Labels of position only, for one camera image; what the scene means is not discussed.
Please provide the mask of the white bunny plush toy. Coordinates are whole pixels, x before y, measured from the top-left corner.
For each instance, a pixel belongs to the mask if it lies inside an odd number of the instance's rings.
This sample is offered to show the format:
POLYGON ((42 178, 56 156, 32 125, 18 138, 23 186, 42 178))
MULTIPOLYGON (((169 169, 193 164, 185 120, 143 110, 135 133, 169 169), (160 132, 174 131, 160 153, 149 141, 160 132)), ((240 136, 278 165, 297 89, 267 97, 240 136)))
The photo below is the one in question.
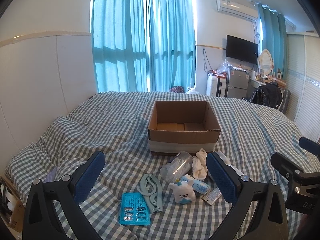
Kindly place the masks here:
POLYGON ((196 199, 193 184, 193 179, 189 181, 180 181, 179 179, 176 179, 176 183, 169 184, 169 189, 173 190, 176 203, 188 204, 196 199))

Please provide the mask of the blue pill blister card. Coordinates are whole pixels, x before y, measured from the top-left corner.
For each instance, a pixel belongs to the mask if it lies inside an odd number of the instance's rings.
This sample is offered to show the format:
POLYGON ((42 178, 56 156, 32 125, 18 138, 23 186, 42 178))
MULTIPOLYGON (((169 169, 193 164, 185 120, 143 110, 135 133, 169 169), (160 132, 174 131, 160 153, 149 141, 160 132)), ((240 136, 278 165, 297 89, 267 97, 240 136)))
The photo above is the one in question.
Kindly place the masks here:
POLYGON ((119 222, 121 225, 150 225, 150 211, 139 192, 124 193, 121 197, 119 222))

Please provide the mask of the clear plastic swab jar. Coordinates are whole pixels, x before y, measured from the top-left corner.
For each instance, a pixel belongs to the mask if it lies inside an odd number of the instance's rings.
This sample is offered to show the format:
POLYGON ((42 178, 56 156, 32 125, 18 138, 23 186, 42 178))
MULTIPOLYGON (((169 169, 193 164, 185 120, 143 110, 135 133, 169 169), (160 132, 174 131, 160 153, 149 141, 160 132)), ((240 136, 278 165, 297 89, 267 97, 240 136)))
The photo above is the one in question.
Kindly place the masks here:
POLYGON ((168 183, 174 183, 191 170, 192 163, 192 155, 182 151, 160 169, 161 178, 168 183))

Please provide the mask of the blue cloud tissue pack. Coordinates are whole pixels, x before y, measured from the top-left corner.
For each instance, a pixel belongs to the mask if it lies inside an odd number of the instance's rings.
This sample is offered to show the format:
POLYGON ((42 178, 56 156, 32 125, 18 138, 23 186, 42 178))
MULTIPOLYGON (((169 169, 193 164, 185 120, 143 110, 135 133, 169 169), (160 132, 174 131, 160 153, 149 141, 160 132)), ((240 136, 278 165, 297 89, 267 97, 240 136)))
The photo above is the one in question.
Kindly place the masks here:
POLYGON ((182 176, 180 178, 180 181, 190 181, 192 180, 193 181, 193 189, 194 191, 196 191, 197 193, 199 194, 202 194, 202 195, 205 195, 207 194, 209 191, 210 191, 210 186, 208 184, 206 184, 205 182, 202 182, 200 180, 197 180, 195 178, 193 178, 191 175, 189 174, 185 174, 184 176, 182 176))

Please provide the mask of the cardboard box beside bed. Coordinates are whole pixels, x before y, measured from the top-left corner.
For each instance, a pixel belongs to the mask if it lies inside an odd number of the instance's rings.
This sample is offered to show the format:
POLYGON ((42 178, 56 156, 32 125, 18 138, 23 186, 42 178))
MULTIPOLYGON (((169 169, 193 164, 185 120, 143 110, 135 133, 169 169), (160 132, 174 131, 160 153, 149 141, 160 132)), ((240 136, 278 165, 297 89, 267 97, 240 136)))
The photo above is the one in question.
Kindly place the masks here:
POLYGON ((25 207, 12 185, 1 177, 1 215, 7 225, 21 233, 25 207))

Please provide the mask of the small silver sachet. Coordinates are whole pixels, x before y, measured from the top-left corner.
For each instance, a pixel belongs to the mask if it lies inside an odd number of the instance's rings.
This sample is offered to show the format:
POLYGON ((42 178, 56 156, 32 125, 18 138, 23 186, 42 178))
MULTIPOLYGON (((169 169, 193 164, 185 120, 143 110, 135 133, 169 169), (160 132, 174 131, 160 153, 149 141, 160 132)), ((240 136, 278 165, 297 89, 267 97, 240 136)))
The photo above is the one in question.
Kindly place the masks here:
POLYGON ((202 200, 212 206, 220 197, 222 196, 221 191, 218 187, 208 192, 206 195, 202 197, 202 200))

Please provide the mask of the white louvered wardrobe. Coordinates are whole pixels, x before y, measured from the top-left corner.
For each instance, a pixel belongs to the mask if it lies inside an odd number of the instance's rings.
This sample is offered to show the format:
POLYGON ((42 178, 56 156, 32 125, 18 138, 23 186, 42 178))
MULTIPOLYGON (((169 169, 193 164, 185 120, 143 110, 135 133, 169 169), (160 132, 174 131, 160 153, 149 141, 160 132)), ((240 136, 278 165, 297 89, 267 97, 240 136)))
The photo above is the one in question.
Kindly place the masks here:
POLYGON ((287 33, 286 88, 291 92, 286 116, 302 135, 319 141, 319 36, 287 33))

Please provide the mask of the oval white vanity mirror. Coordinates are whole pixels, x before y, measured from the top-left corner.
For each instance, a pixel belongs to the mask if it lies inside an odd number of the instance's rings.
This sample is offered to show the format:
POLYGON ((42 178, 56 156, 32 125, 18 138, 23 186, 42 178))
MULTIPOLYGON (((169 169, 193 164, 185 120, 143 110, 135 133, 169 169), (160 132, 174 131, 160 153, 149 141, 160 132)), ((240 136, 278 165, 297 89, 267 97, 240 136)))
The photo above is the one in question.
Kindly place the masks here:
POLYGON ((270 75, 273 70, 273 59, 271 53, 264 49, 258 59, 259 73, 264 75, 270 75))

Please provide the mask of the brown cardboard box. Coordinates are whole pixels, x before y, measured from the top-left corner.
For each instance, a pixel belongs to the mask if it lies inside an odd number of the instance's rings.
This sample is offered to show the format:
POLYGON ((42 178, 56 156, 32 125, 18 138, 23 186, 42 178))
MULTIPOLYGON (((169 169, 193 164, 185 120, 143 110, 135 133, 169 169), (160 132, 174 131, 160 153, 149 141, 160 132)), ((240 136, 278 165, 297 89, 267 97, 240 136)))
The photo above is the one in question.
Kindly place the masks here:
POLYGON ((148 126, 148 146, 153 155, 173 156, 182 151, 195 155, 212 152, 221 133, 207 101, 156 101, 148 126))

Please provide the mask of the checkered bed duvet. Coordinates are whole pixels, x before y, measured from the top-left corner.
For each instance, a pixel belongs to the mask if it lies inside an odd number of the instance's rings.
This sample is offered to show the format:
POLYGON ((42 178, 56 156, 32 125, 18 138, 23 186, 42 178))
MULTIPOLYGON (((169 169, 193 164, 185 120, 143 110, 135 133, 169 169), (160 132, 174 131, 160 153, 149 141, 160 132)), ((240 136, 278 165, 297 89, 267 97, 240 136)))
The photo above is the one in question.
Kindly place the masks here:
POLYGON ((279 152, 305 172, 318 172, 319 160, 300 148, 294 122, 270 107, 232 98, 169 92, 107 92, 92 96, 67 116, 59 117, 37 142, 8 163, 5 174, 25 203, 34 179, 55 179, 73 173, 92 153, 105 155, 105 167, 80 207, 103 239, 208 239, 230 210, 219 198, 213 205, 197 199, 178 205, 163 183, 163 211, 148 226, 119 223, 121 195, 134 192, 146 173, 159 176, 169 157, 153 156, 148 147, 148 124, 156 101, 207 101, 221 127, 216 150, 253 181, 276 179, 283 193, 287 181, 271 165, 279 152))

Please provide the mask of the dark red patterned bag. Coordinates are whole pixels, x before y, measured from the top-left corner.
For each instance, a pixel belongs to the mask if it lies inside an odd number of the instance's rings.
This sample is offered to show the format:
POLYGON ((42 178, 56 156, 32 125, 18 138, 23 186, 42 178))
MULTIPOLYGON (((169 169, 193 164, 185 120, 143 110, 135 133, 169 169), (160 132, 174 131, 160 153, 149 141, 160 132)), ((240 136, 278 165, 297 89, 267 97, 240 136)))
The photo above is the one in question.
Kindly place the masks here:
POLYGON ((185 93, 184 87, 182 86, 174 86, 169 89, 169 92, 172 93, 185 93))

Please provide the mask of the middle teal window curtain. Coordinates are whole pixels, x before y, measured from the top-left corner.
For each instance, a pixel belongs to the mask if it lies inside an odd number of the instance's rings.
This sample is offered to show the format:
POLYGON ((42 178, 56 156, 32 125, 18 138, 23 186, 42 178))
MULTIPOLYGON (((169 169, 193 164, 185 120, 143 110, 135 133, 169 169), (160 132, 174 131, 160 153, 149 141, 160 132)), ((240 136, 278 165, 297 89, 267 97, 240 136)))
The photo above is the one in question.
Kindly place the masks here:
POLYGON ((167 92, 195 85, 192 0, 147 0, 150 90, 167 92))

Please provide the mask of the teal window curtain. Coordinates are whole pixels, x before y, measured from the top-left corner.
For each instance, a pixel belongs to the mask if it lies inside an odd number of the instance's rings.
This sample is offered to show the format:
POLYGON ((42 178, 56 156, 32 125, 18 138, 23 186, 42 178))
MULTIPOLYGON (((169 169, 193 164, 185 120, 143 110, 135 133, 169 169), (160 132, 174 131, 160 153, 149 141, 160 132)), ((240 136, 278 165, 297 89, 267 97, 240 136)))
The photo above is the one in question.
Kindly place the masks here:
POLYGON ((143 0, 93 0, 92 52, 99 92, 146 92, 143 0))
POLYGON ((147 0, 150 90, 167 92, 195 85, 192 0, 147 0))

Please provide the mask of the left teal window curtain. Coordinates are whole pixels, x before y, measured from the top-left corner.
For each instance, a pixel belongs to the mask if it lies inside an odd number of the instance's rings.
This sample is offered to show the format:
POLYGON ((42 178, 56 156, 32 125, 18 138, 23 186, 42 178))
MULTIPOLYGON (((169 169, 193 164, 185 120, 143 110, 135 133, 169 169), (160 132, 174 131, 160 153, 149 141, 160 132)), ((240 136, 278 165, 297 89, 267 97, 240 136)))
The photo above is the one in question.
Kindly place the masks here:
POLYGON ((143 0, 93 0, 92 52, 99 92, 146 92, 143 0))

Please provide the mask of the white wall air conditioner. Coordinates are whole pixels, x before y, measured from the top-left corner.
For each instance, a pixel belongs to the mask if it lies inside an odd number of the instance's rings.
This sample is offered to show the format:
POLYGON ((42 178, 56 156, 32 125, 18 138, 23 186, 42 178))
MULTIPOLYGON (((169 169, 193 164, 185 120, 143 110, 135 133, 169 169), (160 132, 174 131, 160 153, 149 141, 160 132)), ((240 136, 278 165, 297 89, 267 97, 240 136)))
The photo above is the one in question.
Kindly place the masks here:
POLYGON ((254 8, 231 2, 230 0, 216 0, 216 4, 219 12, 243 18, 248 21, 256 21, 258 19, 258 12, 254 8))

